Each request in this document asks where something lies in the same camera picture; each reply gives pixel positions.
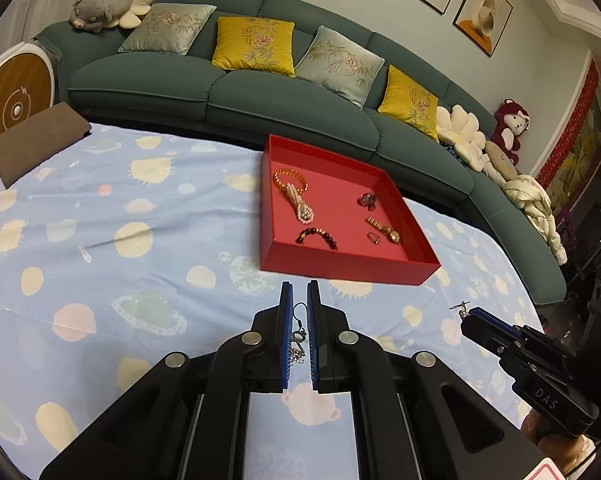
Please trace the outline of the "person's hand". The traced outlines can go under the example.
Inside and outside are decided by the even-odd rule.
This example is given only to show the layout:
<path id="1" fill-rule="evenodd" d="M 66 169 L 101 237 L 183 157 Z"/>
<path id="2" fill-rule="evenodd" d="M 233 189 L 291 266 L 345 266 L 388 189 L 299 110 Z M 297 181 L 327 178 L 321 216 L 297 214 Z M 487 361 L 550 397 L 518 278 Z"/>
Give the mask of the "person's hand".
<path id="1" fill-rule="evenodd" d="M 540 435 L 540 427 L 546 419 L 535 410 L 530 410 L 522 422 L 521 433 L 525 434 L 561 469 L 565 478 L 571 471 L 587 460 L 595 449 L 593 441 L 585 436 L 566 437 L 563 434 Z"/>

